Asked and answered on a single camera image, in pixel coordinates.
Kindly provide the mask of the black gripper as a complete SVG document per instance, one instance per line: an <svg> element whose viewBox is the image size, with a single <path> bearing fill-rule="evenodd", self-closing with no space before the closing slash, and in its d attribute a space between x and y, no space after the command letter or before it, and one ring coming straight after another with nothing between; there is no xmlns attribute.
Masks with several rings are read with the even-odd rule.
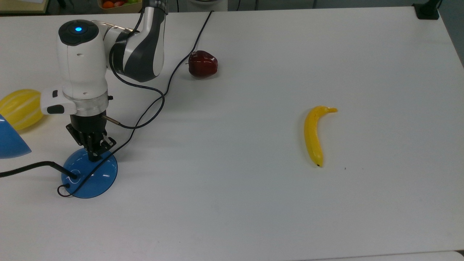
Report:
<svg viewBox="0 0 464 261"><path fill-rule="evenodd" d="M66 126L76 143L88 152L91 162L100 160L103 153L116 145L116 141L108 136L104 116L106 112L90 117L71 115L71 123Z"/></svg>

